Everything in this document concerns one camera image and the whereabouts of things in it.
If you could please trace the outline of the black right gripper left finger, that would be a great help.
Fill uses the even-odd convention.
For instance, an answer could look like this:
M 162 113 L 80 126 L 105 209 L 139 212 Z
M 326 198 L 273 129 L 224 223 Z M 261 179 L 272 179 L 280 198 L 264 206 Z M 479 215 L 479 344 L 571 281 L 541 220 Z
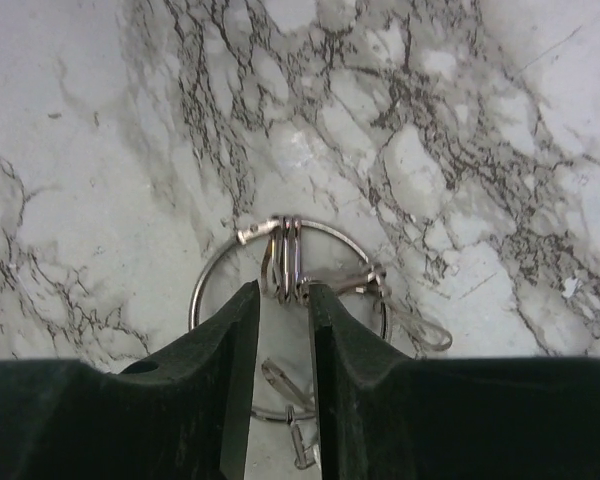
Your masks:
M 0 361 L 0 479 L 240 479 L 260 320 L 256 282 L 118 374 Z

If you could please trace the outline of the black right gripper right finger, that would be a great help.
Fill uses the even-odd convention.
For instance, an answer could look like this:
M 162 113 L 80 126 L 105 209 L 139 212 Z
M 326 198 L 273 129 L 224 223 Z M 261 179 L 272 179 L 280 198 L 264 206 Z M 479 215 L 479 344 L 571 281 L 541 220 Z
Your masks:
M 600 359 L 413 360 L 309 293 L 326 479 L 600 479 Z

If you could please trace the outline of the silver keyring with clips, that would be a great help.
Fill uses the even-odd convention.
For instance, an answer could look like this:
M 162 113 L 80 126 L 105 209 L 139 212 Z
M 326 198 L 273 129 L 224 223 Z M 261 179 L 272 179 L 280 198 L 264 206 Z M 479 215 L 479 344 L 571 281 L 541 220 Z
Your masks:
M 328 270 L 324 273 L 309 273 L 303 269 L 302 233 L 305 230 L 321 232 L 346 245 L 358 257 L 360 265 L 352 273 Z M 200 324 L 202 297 L 206 284 L 215 267 L 233 250 L 244 247 L 261 238 L 267 246 L 260 266 L 260 287 L 264 296 L 279 304 L 296 303 L 307 306 L 309 287 L 314 284 L 329 286 L 334 293 L 371 295 L 381 316 L 380 338 L 389 342 L 391 321 L 397 320 L 415 342 L 422 348 L 442 352 L 453 343 L 452 334 L 419 315 L 407 312 L 392 299 L 392 290 L 386 280 L 386 269 L 374 262 L 365 250 L 353 239 L 333 226 L 299 216 L 272 216 L 244 229 L 237 229 L 232 236 L 213 254 L 199 275 L 191 294 L 188 328 Z M 288 399 L 285 411 L 275 412 L 251 407 L 251 416 L 270 423 L 284 423 L 289 430 L 294 449 L 294 465 L 298 470 L 321 466 L 319 441 L 304 442 L 300 423 L 316 420 L 314 397 L 303 392 L 273 360 L 267 358 L 261 371 L 268 384 L 281 396 Z

